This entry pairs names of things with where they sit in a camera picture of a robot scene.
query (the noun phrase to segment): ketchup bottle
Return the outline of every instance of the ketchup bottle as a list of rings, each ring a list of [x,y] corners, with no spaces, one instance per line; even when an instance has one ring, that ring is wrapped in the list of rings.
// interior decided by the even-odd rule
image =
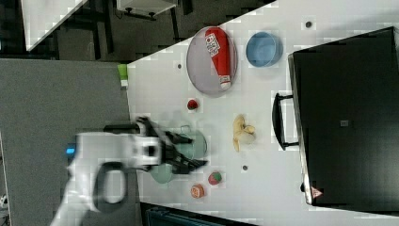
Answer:
[[[220,87],[228,89],[231,86],[230,77],[230,50],[229,40],[224,30],[219,27],[211,27],[205,33],[206,47],[211,54]]]

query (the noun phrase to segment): dark surface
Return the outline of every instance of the dark surface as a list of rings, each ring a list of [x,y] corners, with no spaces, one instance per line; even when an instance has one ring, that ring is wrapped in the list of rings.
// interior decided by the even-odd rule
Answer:
[[[12,225],[50,225],[68,181],[65,150],[81,132],[129,120],[117,64],[0,60],[0,130]],[[137,180],[112,214],[88,212],[83,226],[138,225]]]
[[[313,205],[399,211],[399,73],[392,28],[294,53]]]
[[[143,220],[143,226],[149,225],[149,223],[147,221],[147,217],[146,217],[146,211],[153,207],[158,207],[158,206],[159,205],[149,204],[149,203],[145,203],[145,202],[140,203],[141,218]],[[162,206],[162,208],[165,208],[171,214],[180,215],[180,216],[184,216],[184,217],[188,217],[188,218],[201,219],[201,220],[205,220],[207,222],[221,224],[221,225],[248,225],[248,226],[253,225],[253,224],[248,224],[248,223],[232,221],[232,220],[228,220],[228,219],[224,219],[224,218],[215,218],[215,217],[211,217],[211,216],[196,214],[196,213],[178,210],[178,209],[174,209],[174,208],[167,208],[167,207],[163,207],[163,206]]]

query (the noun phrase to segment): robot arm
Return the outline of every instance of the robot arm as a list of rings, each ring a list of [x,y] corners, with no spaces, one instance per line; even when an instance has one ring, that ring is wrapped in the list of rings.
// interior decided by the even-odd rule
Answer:
[[[76,141],[76,155],[68,166],[72,177],[51,226],[80,225],[89,210],[110,213],[120,208],[127,199],[128,169],[150,170],[169,163],[173,173],[186,174],[207,163],[177,152],[174,144],[192,140],[164,132],[148,118],[79,134]]]

